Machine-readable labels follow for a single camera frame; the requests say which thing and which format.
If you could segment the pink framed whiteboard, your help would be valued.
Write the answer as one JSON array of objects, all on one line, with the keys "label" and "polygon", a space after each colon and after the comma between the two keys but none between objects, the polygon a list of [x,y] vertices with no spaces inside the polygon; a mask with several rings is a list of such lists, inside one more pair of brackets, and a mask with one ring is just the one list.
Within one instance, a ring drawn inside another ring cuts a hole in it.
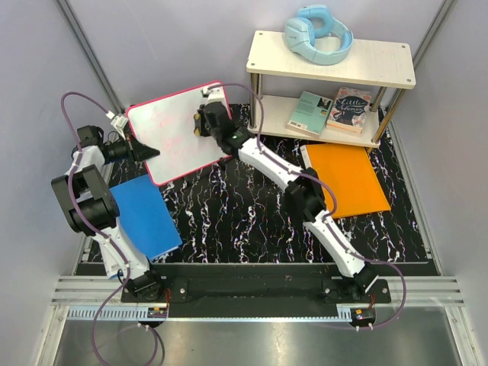
[{"label": "pink framed whiteboard", "polygon": [[154,185],[165,185],[226,157],[213,137],[194,135],[194,115],[203,104],[201,89],[221,84],[208,82],[127,109],[136,139],[160,151],[145,161]]}]

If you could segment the yellow whiteboard eraser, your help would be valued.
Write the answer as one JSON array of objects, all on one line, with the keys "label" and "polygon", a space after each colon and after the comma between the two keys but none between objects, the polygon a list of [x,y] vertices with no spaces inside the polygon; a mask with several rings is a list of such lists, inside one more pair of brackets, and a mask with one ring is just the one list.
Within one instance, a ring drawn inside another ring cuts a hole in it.
[{"label": "yellow whiteboard eraser", "polygon": [[195,136],[201,136],[201,114],[197,112],[194,115],[194,135]]}]

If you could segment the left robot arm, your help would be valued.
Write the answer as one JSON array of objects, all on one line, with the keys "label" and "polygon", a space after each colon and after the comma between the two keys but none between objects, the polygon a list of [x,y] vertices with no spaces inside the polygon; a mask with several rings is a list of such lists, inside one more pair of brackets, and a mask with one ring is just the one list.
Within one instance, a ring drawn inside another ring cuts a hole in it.
[{"label": "left robot arm", "polygon": [[124,139],[105,142],[100,127],[77,129],[82,149],[72,152],[70,169],[53,179],[51,186],[72,230],[99,244],[106,275],[119,278],[124,291],[134,298],[155,302],[164,294],[164,280],[124,232],[119,207],[101,168],[124,159],[144,162],[160,151],[140,143],[128,130],[124,132]]}]

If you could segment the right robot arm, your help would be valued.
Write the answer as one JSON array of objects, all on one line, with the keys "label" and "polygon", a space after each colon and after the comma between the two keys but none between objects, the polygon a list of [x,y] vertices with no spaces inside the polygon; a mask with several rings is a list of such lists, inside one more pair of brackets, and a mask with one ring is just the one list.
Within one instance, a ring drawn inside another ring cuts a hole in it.
[{"label": "right robot arm", "polygon": [[283,192],[287,209],[319,240],[342,275],[342,292],[355,302],[374,292],[378,274],[359,254],[332,219],[326,208],[323,188],[316,171],[302,169],[282,159],[245,127],[233,122],[221,102],[202,104],[195,124],[201,136],[213,137],[227,155],[260,171]]}]

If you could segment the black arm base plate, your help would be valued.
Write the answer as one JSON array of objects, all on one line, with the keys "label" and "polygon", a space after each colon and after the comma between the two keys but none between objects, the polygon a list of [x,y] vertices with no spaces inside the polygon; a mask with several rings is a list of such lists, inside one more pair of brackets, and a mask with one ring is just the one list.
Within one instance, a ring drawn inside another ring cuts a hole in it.
[{"label": "black arm base plate", "polygon": [[169,318],[202,320],[305,320],[338,316],[338,305],[390,304],[387,281],[366,293],[329,264],[164,264],[156,269],[159,298],[123,292],[124,303],[169,301]]}]

